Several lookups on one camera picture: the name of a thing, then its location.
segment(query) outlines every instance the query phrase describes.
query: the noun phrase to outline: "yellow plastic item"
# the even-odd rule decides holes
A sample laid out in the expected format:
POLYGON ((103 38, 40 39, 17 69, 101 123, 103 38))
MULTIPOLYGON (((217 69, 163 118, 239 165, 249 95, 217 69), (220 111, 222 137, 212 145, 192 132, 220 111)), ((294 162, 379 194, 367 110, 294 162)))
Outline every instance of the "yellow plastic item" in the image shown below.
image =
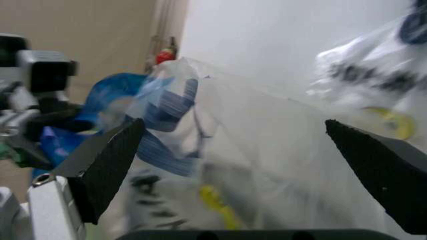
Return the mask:
POLYGON ((228 230, 240 229, 237 219, 231 207, 225 205, 221 200, 219 192, 212 185, 203 185, 199 190, 200 198, 212 210, 220 213, 224 219, 225 227, 228 230))
POLYGON ((397 139, 409 139, 416 131, 416 123, 409 115, 391 111, 384 107, 366 107, 365 109, 379 114, 388 126, 392 126, 394 136, 397 139))

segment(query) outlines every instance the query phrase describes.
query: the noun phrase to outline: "red object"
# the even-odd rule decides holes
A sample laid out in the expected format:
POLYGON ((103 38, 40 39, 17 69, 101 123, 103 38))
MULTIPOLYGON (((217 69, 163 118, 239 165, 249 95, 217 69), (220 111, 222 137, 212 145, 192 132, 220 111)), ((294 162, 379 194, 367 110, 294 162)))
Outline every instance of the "red object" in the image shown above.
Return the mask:
POLYGON ((167 48, 161 50, 155 57, 155 64, 161 64, 165 61, 171 61, 177 59, 177 44, 175 43, 175 37, 170 37, 170 44, 167 48))
POLYGON ((176 59, 176 56, 174 54, 174 51, 170 48, 165 48, 159 54, 157 54, 155 58, 155 63, 161 64, 165 61, 170 61, 175 59, 176 59))

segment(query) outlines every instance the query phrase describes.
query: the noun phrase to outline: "dark printed pattern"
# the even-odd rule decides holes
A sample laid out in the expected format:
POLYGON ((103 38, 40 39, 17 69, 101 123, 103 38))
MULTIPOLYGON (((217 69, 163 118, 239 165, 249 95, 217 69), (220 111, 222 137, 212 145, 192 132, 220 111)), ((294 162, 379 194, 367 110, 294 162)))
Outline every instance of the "dark printed pattern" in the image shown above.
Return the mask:
POLYGON ((392 74, 379 72, 375 67, 362 67, 353 64, 332 64, 328 75, 352 85, 369 84, 379 90, 404 94, 415 86, 427 87, 427 75, 419 77, 409 71, 395 71, 392 74))

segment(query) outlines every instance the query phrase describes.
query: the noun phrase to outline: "beige wall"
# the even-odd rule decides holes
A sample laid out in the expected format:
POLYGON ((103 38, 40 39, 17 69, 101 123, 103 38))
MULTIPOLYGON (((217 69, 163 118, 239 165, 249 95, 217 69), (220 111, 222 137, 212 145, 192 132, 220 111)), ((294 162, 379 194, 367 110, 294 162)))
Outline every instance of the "beige wall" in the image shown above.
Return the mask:
POLYGON ((79 62, 70 98, 81 102, 103 77, 142 73, 155 0, 0 0, 0 33, 79 62))

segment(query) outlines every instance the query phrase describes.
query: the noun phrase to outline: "white plastic bag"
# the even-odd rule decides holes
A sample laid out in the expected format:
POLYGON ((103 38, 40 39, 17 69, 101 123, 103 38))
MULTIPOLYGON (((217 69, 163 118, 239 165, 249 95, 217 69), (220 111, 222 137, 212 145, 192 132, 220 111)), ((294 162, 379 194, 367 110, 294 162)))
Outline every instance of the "white plastic bag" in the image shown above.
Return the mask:
POLYGON ((198 86, 189 109, 166 110, 185 112, 175 126, 167 117, 158 118, 164 129, 147 125, 168 157, 152 161, 141 155, 152 142, 139 146, 117 197, 127 202, 125 232, 355 228, 422 239, 405 233, 370 196, 326 135, 328 118, 318 110, 185 58, 162 64, 151 77, 127 112, 132 117, 146 118, 150 104, 165 107, 165 91, 188 99, 188 81, 198 86), (138 178, 154 181, 152 188, 133 184, 138 178))
POLYGON ((358 116, 363 129, 427 151, 427 45, 401 40, 403 20, 321 52, 307 93, 358 116))

